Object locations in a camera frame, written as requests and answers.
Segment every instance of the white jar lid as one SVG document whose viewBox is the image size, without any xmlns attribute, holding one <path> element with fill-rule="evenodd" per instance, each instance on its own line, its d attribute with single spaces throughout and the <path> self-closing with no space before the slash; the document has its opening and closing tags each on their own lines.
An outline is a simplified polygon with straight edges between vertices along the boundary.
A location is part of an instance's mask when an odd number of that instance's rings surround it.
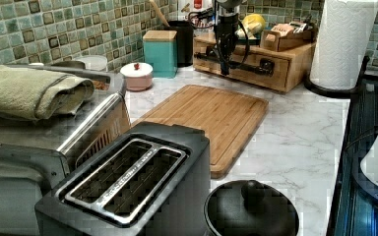
<svg viewBox="0 0 378 236">
<path fill-rule="evenodd" d="M 123 66 L 120 73 L 125 77 L 144 77 L 153 71 L 153 67 L 147 63 L 130 63 Z"/>
</svg>

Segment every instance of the black knob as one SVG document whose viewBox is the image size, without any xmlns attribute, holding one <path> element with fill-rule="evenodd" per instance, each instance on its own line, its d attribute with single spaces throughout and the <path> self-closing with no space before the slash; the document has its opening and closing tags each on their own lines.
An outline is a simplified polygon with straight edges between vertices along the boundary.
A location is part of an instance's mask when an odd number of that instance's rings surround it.
<svg viewBox="0 0 378 236">
<path fill-rule="evenodd" d="M 249 180 L 241 187 L 241 196 L 247 208 L 257 206 L 265 197 L 265 186 L 255 180 Z"/>
</svg>

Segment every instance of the marble countertop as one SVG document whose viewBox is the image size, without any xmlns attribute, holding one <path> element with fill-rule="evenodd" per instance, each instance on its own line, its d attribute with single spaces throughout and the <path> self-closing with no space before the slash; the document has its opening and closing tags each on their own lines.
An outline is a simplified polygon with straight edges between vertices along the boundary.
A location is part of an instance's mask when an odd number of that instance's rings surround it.
<svg viewBox="0 0 378 236">
<path fill-rule="evenodd" d="M 174 79 L 154 79 L 145 91 L 126 93 L 131 122 L 186 85 L 250 94 L 269 110 L 244 151 L 211 190 L 233 180 L 254 179 L 287 196 L 299 214 L 298 236 L 326 235 L 349 100 L 315 94 L 300 84 L 283 94 L 211 74 L 179 69 Z"/>
</svg>

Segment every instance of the toaster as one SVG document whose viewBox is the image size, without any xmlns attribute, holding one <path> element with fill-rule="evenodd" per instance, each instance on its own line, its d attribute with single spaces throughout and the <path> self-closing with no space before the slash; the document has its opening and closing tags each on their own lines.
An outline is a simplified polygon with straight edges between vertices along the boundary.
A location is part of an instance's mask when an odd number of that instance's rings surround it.
<svg viewBox="0 0 378 236">
<path fill-rule="evenodd" d="M 37 235 L 35 203 L 71 171 L 130 129 L 125 83 L 116 78 L 118 75 L 30 67 L 105 82 L 115 80 L 122 83 L 117 88 L 123 90 L 95 90 L 75 116 L 54 116 L 36 122 L 0 118 L 0 233 Z"/>
<path fill-rule="evenodd" d="M 36 205 L 41 235 L 203 235 L 210 191 L 204 131 L 142 122 Z"/>
</svg>

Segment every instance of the folded towel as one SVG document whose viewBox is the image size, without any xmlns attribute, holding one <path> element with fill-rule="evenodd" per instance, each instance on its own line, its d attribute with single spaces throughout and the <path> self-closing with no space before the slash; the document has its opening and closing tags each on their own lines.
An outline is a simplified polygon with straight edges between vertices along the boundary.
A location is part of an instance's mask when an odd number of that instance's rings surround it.
<svg viewBox="0 0 378 236">
<path fill-rule="evenodd" d="M 40 120 L 53 114 L 75 114 L 93 93 L 89 79 L 0 65 L 0 116 Z"/>
</svg>

